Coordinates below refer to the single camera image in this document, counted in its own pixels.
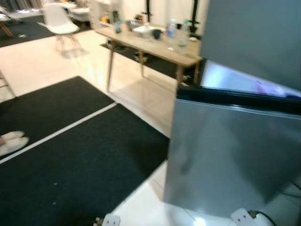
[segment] white wall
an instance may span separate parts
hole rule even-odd
[[[146,11],[146,0],[120,0],[121,15],[124,21],[133,19],[136,14]],[[198,34],[203,33],[206,12],[210,0],[199,0],[197,10]],[[177,23],[182,24],[184,19],[191,19],[193,0],[150,0],[150,12],[153,14],[151,21],[158,25],[165,26],[171,18],[175,18]],[[92,11],[98,10],[96,0],[91,1]]]

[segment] white shelf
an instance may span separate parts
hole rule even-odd
[[[114,4],[114,1],[111,0],[96,0],[99,3],[105,4],[105,5],[111,5],[112,3]]]
[[[102,24],[102,25],[108,26],[108,27],[111,27],[111,26],[112,26],[111,24],[106,23],[106,22],[102,22],[102,21],[99,21],[99,23]]]

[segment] chair leg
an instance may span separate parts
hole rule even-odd
[[[79,48],[81,49],[81,50],[83,50],[84,51],[84,49],[83,49],[83,47],[81,46],[81,44],[79,43],[79,41],[77,40],[77,38],[75,37],[75,35],[74,34],[70,34],[70,39],[74,42],[74,45],[76,46],[76,44],[79,46]]]
[[[61,36],[60,35],[57,35],[56,36],[56,41],[55,41],[55,49],[56,49],[56,51],[59,51],[59,49],[58,49],[58,42],[59,41],[61,41]]]
[[[85,22],[81,22],[81,26],[83,27],[83,29],[86,29],[87,26],[86,26],[86,23]]]
[[[61,52],[64,52],[64,50],[65,50],[65,40],[64,40],[63,36],[61,36],[60,41],[61,41]]]

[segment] water bottle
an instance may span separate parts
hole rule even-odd
[[[169,26],[167,27],[167,36],[168,36],[168,49],[170,51],[174,50],[174,39],[176,33],[175,19],[171,19]]]
[[[180,36],[179,36],[179,53],[181,55],[185,55],[187,42],[189,39],[189,28],[188,28],[188,20],[184,20],[184,24],[182,25]]]

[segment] black mug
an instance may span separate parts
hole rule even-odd
[[[154,29],[152,30],[152,36],[154,36],[155,39],[159,39],[162,37],[163,32],[160,29]]]

